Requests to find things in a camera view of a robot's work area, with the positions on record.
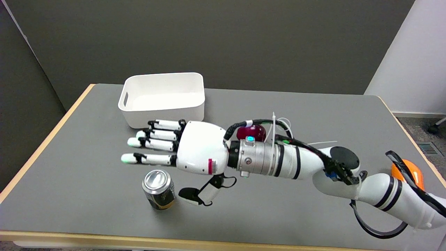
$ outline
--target floor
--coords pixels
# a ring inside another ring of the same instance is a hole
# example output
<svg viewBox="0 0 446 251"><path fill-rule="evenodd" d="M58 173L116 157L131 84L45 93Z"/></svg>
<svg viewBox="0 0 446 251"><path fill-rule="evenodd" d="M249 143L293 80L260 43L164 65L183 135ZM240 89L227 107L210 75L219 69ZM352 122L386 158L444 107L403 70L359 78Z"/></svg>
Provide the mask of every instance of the floor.
<svg viewBox="0 0 446 251"><path fill-rule="evenodd" d="M406 128L408 133L415 141L430 141L432 142L444 155L446 155L446 124L440 126L438 135L432 135L426 132L427 127L434 124L438 119L425 118L398 118L401 124ZM427 156L427 159L432 162L443 177L446 178L446 157ZM101 251L102 249L46 249L46 248L21 248L14 245L12 242L0 242L0 251Z"/></svg>

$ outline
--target bin handle hole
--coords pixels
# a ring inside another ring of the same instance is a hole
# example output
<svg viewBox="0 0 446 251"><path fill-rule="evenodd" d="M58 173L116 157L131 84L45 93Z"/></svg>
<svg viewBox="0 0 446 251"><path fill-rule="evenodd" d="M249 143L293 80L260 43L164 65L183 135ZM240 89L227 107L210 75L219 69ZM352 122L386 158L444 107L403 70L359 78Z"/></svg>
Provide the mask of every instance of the bin handle hole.
<svg viewBox="0 0 446 251"><path fill-rule="evenodd" d="M125 97L124 97L124 106L127 105L127 100L128 100L128 92L125 93Z"/></svg>

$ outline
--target table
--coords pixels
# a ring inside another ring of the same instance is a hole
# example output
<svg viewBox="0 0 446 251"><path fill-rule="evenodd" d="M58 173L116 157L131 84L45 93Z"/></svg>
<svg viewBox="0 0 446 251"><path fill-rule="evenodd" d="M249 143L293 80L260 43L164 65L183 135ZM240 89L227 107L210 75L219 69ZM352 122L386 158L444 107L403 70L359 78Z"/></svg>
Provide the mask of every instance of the table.
<svg viewBox="0 0 446 251"><path fill-rule="evenodd" d="M125 165L135 135L117 107L122 85L90 85L0 194L0 239L39 246L183 250L434 250L445 228L410 228L390 240L365 233L349 200L321 194L311 180L251 175L224 189L211 207L184 201L156 212L140 183L153 169ZM394 150L423 171L425 188L446 197L446 182L376 96L206 89L205 119L222 126L250 118L287 117L296 138L338 140L369 175L390 173ZM318 147L332 146L322 144ZM165 167L177 190L209 178ZM237 171L228 170L228 175ZM395 218L358 203L372 227L389 230Z"/></svg>

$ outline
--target wooden table edge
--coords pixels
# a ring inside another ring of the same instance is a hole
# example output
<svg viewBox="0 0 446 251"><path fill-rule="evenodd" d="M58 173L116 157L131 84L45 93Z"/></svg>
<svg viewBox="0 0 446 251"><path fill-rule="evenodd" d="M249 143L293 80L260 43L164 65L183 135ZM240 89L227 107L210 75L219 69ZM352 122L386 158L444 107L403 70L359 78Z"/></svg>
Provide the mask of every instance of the wooden table edge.
<svg viewBox="0 0 446 251"><path fill-rule="evenodd" d="M26 163L22 166L22 168L18 171L18 173L14 176L14 178L8 183L8 185L3 189L0 193L0 204L5 200L6 196L12 191L12 189L16 186L16 184L20 181L20 179L25 175L28 169L32 166L34 161L39 157L39 155L43 152L46 146L51 142L57 132L62 128L68 118L73 114L74 110L79 106L85 96L90 92L95 84L90 84L85 91L81 94L81 96L76 100L76 102L71 106L71 108L66 112L66 114L62 117L62 119L57 123L57 125L53 128L53 130L48 134L48 136L43 140L43 142L39 145L36 151L31 155L31 157L26 161Z"/></svg>
<svg viewBox="0 0 446 251"><path fill-rule="evenodd" d="M415 146L415 148L420 152L421 156L424 158L424 160L426 161L426 163L428 164L428 166L430 167L430 169L432 169L432 171L434 172L435 176L437 176L437 178L440 180L440 182L443 184L443 186L446 188L446 180L443 178L443 176L440 174L440 172L437 170L437 168L434 166L434 164L432 164L432 162L430 162L426 156L423 154L423 152L421 151L420 147L418 147L418 145L415 143L415 141L413 140L412 136L410 136L410 134L407 132L407 130L403 127L403 125L401 124L401 122L395 117L395 115L390 111L389 107L387 106L387 104L384 102L384 100L380 97L377 96L381 102L383 102L383 104L386 106L387 110L389 110L389 112L392 114L393 118L396 120L396 122L400 125L401 129L404 131L404 133L406 133L407 137L410 139L410 141L412 142L412 144Z"/></svg>
<svg viewBox="0 0 446 251"><path fill-rule="evenodd" d="M71 106L68 112L63 116L59 123L48 134L45 140L40 144L37 150L31 155L28 161L23 165L19 172L9 182L5 189L0 193L0 204L12 191L19 180L25 175L34 161L51 142L60 128L65 124L68 118L77 109L82 100L87 96L95 84L90 84L76 102ZM406 133L412 144L420 152L424 160L428 163L437 178L446 188L446 181L438 172L436 167L421 152L418 145L412 139L410 134L398 121L398 119L390 111L387 104L381 97L378 98L383 102L387 110L392 114L393 118L400 125L401 129ZM311 246L292 246L292 245L276 245L276 244L259 244L259 243L232 243L232 242L214 242L214 241L197 241L197 240L181 240L181 239L164 239L164 238L147 238L147 237L124 237L113 235L99 234L73 234L73 233L50 233L50 232L30 232L30 231L8 231L0 230L0 239L2 241L27 241L27 242L52 242L52 243L70 243L79 245L110 245L110 246L127 246L127 247L151 247L151 248L170 248L183 250L213 250L213 251L270 251L270 250L293 250L293 251L352 251L358 249L340 248L340 247L311 247Z"/></svg>

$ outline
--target can lid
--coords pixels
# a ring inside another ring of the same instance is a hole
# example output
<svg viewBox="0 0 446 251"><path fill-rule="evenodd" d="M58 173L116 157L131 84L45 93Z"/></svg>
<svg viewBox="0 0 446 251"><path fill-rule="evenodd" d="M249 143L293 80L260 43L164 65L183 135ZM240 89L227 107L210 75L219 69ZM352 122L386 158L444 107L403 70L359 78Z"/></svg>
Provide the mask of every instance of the can lid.
<svg viewBox="0 0 446 251"><path fill-rule="evenodd" d="M144 178L144 185L150 190L160 190L168 183L168 175L163 170L153 170Z"/></svg>

